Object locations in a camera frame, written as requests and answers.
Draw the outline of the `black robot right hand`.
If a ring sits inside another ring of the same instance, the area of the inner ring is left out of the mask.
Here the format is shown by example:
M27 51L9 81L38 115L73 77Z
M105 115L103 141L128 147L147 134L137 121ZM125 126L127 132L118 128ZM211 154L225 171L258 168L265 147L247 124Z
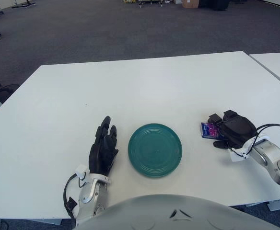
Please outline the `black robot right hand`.
M240 149L249 139L257 135L253 123L232 110L224 112L223 118L212 114L208 122L214 124L222 136L221 140L213 143L214 147L219 149Z

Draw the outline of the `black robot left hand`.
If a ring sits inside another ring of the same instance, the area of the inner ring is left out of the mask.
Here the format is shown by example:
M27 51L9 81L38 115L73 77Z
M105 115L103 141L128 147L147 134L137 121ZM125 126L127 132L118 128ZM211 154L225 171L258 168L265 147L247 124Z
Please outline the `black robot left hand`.
M116 155L118 154L117 145L117 128L112 125L110 131L111 118L106 116L101 125L97 128L94 144L91 146L89 153L89 170L90 173L109 176Z

